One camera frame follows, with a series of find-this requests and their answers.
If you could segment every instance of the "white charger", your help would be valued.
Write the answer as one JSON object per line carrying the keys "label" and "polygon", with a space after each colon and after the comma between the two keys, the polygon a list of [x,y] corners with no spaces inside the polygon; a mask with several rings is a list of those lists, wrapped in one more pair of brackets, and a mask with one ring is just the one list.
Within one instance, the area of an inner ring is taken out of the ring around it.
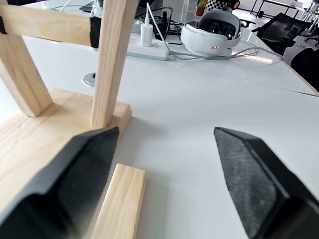
{"label": "white charger", "polygon": [[150,24],[149,10],[146,11],[145,23],[141,25],[141,45],[152,46],[153,25]]}

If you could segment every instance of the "metal grommet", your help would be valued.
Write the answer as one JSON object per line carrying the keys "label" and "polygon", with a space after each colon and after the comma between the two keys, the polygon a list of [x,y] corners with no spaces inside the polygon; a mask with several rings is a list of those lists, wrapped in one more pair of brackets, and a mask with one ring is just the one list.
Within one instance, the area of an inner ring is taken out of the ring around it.
{"label": "metal grommet", "polygon": [[87,85],[87,86],[94,87],[94,85],[95,85],[95,73],[90,73],[90,74],[85,75],[82,78],[82,82],[85,85]]}

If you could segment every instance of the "power adapter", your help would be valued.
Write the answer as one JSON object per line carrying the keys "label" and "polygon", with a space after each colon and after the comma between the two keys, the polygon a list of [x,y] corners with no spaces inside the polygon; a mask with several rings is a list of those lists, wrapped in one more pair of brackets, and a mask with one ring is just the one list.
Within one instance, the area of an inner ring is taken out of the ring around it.
{"label": "power adapter", "polygon": [[[162,17],[158,17],[155,19],[156,24],[159,27],[159,30],[161,32],[161,34],[164,36],[164,39],[166,39],[166,35],[167,35],[167,31],[169,30],[169,25],[170,25],[170,20],[167,17],[167,12],[164,11]],[[161,40],[159,32],[157,31],[155,24],[153,23],[153,20],[150,19],[150,24],[153,25],[153,33],[155,35],[155,38],[157,40]]]}

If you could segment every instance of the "wooden beam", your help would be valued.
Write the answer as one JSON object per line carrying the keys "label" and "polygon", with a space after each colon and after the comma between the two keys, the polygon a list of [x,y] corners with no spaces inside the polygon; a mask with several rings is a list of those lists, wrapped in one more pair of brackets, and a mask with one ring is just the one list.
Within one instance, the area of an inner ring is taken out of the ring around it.
{"label": "wooden beam", "polygon": [[117,164],[91,239],[134,239],[146,172]]}
{"label": "wooden beam", "polygon": [[91,46],[89,16],[14,5],[0,5],[0,16],[8,34]]}
{"label": "wooden beam", "polygon": [[[50,94],[54,104],[39,117],[17,112],[0,124],[0,214],[74,135],[90,130],[92,96],[60,89]],[[119,127],[119,139],[131,115],[129,105],[116,103],[108,126]]]}
{"label": "wooden beam", "polygon": [[138,0],[104,1],[91,128],[105,127],[112,118],[137,5]]}
{"label": "wooden beam", "polygon": [[0,77],[26,115],[36,117],[52,104],[21,36],[0,33]]}

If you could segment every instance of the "black tape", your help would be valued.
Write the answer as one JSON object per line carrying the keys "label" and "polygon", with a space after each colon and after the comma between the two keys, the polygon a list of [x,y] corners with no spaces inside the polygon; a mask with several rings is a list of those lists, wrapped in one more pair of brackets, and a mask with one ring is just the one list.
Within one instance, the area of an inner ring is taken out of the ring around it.
{"label": "black tape", "polygon": [[2,16],[0,16],[0,32],[2,34],[7,34],[7,32],[5,31],[5,27],[4,27]]}
{"label": "black tape", "polygon": [[91,46],[94,48],[99,48],[101,19],[99,17],[91,17],[90,23],[91,23],[91,31],[90,31]]}

